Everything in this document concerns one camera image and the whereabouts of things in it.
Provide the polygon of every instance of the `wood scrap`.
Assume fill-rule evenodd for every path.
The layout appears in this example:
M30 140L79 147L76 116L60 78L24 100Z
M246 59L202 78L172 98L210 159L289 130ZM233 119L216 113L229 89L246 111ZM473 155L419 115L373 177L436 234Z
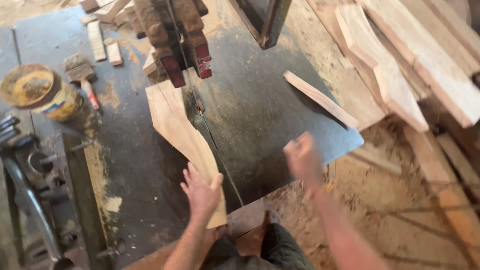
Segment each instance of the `wood scrap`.
M148 105L153 126L173 147L182 153L196 167L208 184L218 174L218 167L212 150L187 119L181 88L174 88L170 80L147 87ZM207 228L227 223L225 196L210 219Z
M444 1L424 0L460 43L480 61L480 36Z
M94 22L96 20L98 20L97 17L95 15L93 15L92 13L80 17L80 22L82 22L82 24L84 24L84 25L87 25L87 24L89 24L91 22Z
M400 176L402 174L402 167L397 163L391 162L390 160L381 157L381 155L376 153L377 151L378 150L375 151L375 146L372 146L369 143L365 143L363 146L350 152L349 155L357 160L363 161L367 164L384 169L394 175Z
M442 186L437 185L438 182L445 184L458 182L431 133L418 133L410 126L404 128L404 133L420 163L426 181L436 183L436 185L430 186L433 192L442 189ZM470 204L459 185L450 185L450 187L440 191L437 196L441 207ZM480 221L474 210L446 211L444 214L463 242L472 246L480 246ZM467 252L473 261L480 265L480 251L467 248Z
M112 23L115 16L122 10L130 0L114 0L112 3L94 12L94 15L104 23Z
M315 87L311 86L307 82L298 78L290 71L286 71L283 74L285 80L295 86L298 90L302 91L305 95L313 99L320 106L322 106L327 112L331 113L334 117L340 120L345 125L351 128L357 128L359 122L345 112L340 106L338 106L333 100L327 97L324 93L320 92Z
M453 61L465 72L472 76L480 72L480 63L450 33L448 28L437 18L433 11L423 0L400 0L412 15L427 29L438 44L452 58Z
M408 63L462 125L480 119L480 90L399 0L359 0Z
M358 4L340 5L335 10L337 22L346 43L345 54L363 62L357 69L366 68L372 91L400 118L419 132L428 130L410 86L395 59L383 47Z
M457 170L465 184L480 184L480 177L477 175L467 157L462 150L456 145L455 141L448 133L437 136L437 141L444 150L450 162ZM480 190L474 188L471 190L476 199L480 199Z
M145 64L142 68L145 75L147 76L156 70L155 59L153 58L154 52L155 52L155 47L151 47L150 52L148 53L147 59L145 60Z
M107 54L108 61L110 62L110 64L112 64L112 66L118 66L123 64L118 42L113 42L112 44L107 45Z
M98 7L95 0L79 0L78 3L82 6L84 11L89 11Z
M91 22L87 25L88 39L92 46L93 57L96 61L102 61L107 58L105 47L103 46L102 30L100 21Z

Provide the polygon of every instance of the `wood offcut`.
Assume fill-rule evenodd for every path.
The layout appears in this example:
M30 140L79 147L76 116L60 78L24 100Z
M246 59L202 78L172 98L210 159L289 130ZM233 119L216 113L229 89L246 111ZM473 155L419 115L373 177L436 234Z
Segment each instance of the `wood offcut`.
M358 4L340 5L335 10L341 34L345 40L344 54L357 69L365 69L374 96L419 132L428 124L403 77L395 59L383 47L370 27Z
M174 88L170 80L147 87L148 105L154 128L198 170L208 184L218 174L218 167L207 141L187 119L181 88ZM215 228L227 223L225 195L208 223Z
M333 100L327 97L325 94L320 92L315 87L311 86L304 80L298 78L295 74L290 71L286 71L283 76L285 80L295 86L298 90L302 91L305 95L313 99L320 106L322 106L327 112L331 113L338 120L340 120L345 125L351 128L357 128L359 122L357 119L353 118L346 111L344 111L340 106L338 106Z

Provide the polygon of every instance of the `metal table surface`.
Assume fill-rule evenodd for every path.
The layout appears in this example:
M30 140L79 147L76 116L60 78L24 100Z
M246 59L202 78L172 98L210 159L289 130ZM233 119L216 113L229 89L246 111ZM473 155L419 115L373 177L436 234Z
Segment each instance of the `metal table surface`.
M65 57L80 52L93 59L87 29L79 21L82 15L76 6L16 22L20 63L46 64L67 81ZM103 29L104 38L118 38L118 32ZM219 31L223 33L207 36L214 75L199 85L206 112L197 129L205 131L208 126L211 138L207 141L216 146L214 152L218 150L221 157L217 162L225 165L243 204L293 180L282 147L305 130L317 138L325 163L363 143L356 130L337 123L284 81L282 73L288 69L333 98L286 29L281 38L288 43L279 42L266 51L243 25L224 25ZM111 84L119 103L102 104L102 115L93 114L91 125L108 181L106 196L122 198L119 212L111 212L104 220L109 242L121 237L127 244L126 255L114 262L116 269L178 239L189 215L179 185L187 160L154 130L144 91L150 83L141 66L128 57L135 53L143 62L145 55L134 46L120 50L125 64L114 68L107 61L97 63L98 80L93 83L97 95L105 94ZM80 120L61 124L34 115L33 122L35 132L44 138L60 131L84 132ZM231 212L241 203L229 185L224 181Z

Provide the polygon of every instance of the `left hand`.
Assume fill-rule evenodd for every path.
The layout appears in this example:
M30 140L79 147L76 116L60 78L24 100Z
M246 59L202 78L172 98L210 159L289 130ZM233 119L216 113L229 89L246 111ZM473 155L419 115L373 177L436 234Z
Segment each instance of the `left hand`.
M195 166L188 162L188 170L183 169L183 176L187 183L180 185L190 202L190 221L204 222L206 225L220 202L223 174L219 173L208 185Z

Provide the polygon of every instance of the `wooden board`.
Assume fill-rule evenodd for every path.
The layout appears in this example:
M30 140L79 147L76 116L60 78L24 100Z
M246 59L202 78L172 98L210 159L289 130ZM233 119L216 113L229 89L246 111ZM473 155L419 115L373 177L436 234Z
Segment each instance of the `wooden board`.
M359 0L367 14L463 126L480 119L480 91L399 0Z
M480 63L460 43L457 38L448 31L442 21L435 16L433 11L423 0L400 0L412 15L428 30L438 44L452 58L453 61L463 70L472 76L480 72Z
M444 0L424 0L465 48L480 61L480 36Z
M409 126L404 128L404 133L415 152L426 181L436 183L436 185L431 185L432 191L438 191L442 188L442 186L437 185L438 182L448 184L458 181L431 133L418 133ZM438 201L442 207L470 203L462 188L458 185L451 185L439 192ZM475 211L471 209L446 211L445 216L463 242L480 246L480 222ZM480 251L468 248L467 252L473 261L480 265Z
M342 64L345 57L329 35L328 27L315 15L316 12L306 0L292 1L285 26L332 89L340 106L355 116L359 121L358 130L363 130L383 119L388 111L377 104L357 71Z
M455 141L448 133L437 136L437 141L444 150L450 162L462 177L466 184L480 184L480 177L477 175L467 157L462 153L462 150L456 145ZM472 188L472 193L476 199L480 199L480 189Z
M211 184L218 174L212 150L202 135L187 119L180 88L167 80L147 87L147 99L155 129L194 164L203 179ZM225 196L222 189L220 204L208 223L208 228L227 223Z
M112 66L123 64L118 42L114 42L107 46L108 61Z
M115 16L122 10L129 0L115 0L112 3L95 11L95 16L104 23L112 23Z
M102 30L100 29L100 21L91 22L87 25L88 39L92 46L93 57L95 61L102 61L107 58L105 47L103 46Z
M403 77L395 59L383 47L358 4L340 5L335 15L343 39L345 55L355 58L354 64L363 63L357 69L365 68L372 79L372 91L400 118L419 132L428 130L410 86Z
M358 121L345 112L340 106L338 106L333 100L328 98L318 89L315 89L313 86L298 78L295 74L290 71L287 71L283 74L285 80L295 86L298 90L302 91L305 95L313 99L325 110L335 116L345 125L351 128L357 128L359 123Z

